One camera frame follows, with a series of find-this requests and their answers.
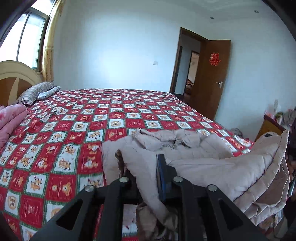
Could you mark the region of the beige quilted down jacket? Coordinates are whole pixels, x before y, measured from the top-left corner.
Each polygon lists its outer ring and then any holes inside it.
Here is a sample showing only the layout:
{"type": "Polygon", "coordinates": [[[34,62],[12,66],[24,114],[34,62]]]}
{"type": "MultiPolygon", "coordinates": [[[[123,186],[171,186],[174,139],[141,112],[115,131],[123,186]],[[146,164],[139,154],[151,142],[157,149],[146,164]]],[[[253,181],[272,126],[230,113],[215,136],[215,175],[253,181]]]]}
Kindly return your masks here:
{"type": "Polygon", "coordinates": [[[216,134],[183,129],[132,135],[102,144],[103,171],[107,183],[130,172],[142,196],[137,207],[140,240],[175,238],[178,219],[160,201],[157,187],[157,156],[192,184],[216,185],[258,225],[278,213],[287,202],[290,175],[285,153],[288,131],[260,137],[251,150],[235,157],[216,134]]]}

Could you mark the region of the red patchwork bear bedspread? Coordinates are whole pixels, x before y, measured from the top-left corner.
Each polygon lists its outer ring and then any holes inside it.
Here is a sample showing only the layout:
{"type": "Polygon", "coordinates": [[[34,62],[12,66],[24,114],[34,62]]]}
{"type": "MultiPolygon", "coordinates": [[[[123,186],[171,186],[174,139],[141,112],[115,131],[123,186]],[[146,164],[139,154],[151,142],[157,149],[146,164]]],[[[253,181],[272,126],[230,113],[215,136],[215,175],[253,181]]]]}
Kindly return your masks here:
{"type": "Polygon", "coordinates": [[[253,145],[170,93],[58,91],[29,108],[1,149],[1,213],[17,240],[29,240],[86,185],[104,186],[101,144],[138,128],[215,133],[235,156],[253,145]]]}

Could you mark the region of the wooden dresser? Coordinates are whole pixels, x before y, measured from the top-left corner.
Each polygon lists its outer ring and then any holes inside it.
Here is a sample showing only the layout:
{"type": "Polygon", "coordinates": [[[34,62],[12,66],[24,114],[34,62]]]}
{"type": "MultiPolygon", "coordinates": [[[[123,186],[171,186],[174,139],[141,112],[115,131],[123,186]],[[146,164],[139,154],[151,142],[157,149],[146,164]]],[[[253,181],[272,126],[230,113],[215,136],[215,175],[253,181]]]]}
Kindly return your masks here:
{"type": "Polygon", "coordinates": [[[257,141],[263,134],[267,132],[274,132],[278,135],[281,135],[282,132],[284,132],[286,129],[283,126],[280,126],[274,119],[271,117],[264,115],[263,116],[263,123],[261,125],[261,128],[259,129],[259,132],[255,138],[255,141],[257,141]]]}

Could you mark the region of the clutter on dresser top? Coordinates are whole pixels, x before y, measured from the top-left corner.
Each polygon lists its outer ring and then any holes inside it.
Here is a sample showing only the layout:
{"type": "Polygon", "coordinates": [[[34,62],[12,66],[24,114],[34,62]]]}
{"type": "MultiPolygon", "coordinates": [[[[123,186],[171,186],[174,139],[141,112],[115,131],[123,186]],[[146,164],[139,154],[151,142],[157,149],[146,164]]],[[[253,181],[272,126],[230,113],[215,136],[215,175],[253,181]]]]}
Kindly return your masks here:
{"type": "Polygon", "coordinates": [[[267,107],[267,109],[264,111],[264,114],[286,130],[291,130],[295,121],[295,108],[281,111],[281,106],[278,103],[278,99],[275,99],[274,103],[267,107]]]}

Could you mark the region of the pink folded blanket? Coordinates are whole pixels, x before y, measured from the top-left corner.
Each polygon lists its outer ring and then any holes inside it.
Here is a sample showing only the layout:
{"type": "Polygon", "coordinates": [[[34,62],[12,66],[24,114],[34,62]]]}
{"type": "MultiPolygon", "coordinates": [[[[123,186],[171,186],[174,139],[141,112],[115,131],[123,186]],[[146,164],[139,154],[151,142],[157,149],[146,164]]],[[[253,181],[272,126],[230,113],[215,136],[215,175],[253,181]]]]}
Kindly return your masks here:
{"type": "Polygon", "coordinates": [[[0,148],[2,149],[5,143],[10,138],[12,132],[27,116],[28,110],[25,105],[13,104],[4,107],[1,105],[0,112],[0,148]]]}

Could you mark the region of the brown wooden door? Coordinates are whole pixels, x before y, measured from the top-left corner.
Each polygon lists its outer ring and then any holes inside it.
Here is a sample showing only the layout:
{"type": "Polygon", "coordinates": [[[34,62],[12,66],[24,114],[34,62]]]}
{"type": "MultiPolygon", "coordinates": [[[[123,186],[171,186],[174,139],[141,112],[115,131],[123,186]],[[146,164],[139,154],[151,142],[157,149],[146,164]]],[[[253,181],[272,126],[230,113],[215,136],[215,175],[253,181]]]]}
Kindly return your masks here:
{"type": "Polygon", "coordinates": [[[225,83],[231,51],[230,40],[209,40],[201,42],[199,63],[195,82],[189,101],[189,106],[203,116],[214,120],[222,96],[216,82],[225,83]],[[211,66],[210,54],[218,52],[221,62],[218,66],[211,66]]]}

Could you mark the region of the striped grey pillow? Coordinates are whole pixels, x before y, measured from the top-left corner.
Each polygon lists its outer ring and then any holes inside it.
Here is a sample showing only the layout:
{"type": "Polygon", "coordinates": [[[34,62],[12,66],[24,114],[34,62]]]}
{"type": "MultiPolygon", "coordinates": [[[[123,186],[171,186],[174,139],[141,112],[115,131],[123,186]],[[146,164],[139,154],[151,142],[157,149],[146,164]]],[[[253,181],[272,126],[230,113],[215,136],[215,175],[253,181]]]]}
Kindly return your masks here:
{"type": "Polygon", "coordinates": [[[14,104],[31,106],[38,99],[40,93],[46,93],[46,95],[50,95],[57,92],[60,89],[60,86],[56,86],[52,82],[42,82],[24,91],[14,102],[14,104]]]}

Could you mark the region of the red double happiness sticker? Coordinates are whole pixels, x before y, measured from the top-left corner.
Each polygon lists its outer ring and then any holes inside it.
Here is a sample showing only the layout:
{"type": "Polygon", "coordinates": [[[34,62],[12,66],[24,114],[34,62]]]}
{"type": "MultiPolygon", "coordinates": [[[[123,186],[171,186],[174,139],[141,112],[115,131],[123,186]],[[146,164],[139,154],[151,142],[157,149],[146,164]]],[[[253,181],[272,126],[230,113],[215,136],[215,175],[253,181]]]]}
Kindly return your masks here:
{"type": "Polygon", "coordinates": [[[209,62],[211,64],[211,66],[218,66],[219,63],[221,62],[221,59],[219,57],[219,53],[218,52],[211,53],[210,58],[209,58],[209,62]]]}

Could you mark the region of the yellow patterned curtain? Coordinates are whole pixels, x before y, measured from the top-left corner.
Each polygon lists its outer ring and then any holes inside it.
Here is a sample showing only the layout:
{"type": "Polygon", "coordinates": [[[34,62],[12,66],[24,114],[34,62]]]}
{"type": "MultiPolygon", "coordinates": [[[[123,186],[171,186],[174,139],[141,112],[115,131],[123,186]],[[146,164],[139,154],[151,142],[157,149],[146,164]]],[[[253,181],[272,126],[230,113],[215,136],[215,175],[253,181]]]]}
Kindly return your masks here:
{"type": "Polygon", "coordinates": [[[45,82],[52,82],[53,78],[53,54],[55,30],[60,16],[62,16],[65,1],[55,1],[49,16],[49,22],[45,32],[42,59],[42,74],[45,82]]]}

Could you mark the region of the cream and wood headboard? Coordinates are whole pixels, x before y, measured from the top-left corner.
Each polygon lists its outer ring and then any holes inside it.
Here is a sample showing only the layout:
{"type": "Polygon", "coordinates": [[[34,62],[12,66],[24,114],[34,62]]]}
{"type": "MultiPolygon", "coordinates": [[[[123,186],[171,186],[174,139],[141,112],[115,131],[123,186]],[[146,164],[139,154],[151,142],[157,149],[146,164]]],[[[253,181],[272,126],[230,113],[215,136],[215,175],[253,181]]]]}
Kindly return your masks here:
{"type": "Polygon", "coordinates": [[[13,104],[30,87],[40,84],[42,76],[19,61],[1,61],[0,63],[0,104],[13,104]]]}

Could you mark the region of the window with green frame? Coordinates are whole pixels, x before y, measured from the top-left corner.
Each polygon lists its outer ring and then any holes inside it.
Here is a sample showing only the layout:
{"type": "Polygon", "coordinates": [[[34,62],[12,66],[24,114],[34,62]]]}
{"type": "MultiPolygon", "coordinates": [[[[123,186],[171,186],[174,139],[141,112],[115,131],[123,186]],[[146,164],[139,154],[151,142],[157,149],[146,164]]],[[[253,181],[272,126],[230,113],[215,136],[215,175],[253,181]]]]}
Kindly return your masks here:
{"type": "Polygon", "coordinates": [[[49,15],[54,1],[35,1],[13,24],[1,45],[1,61],[24,63],[39,72],[49,15]]]}

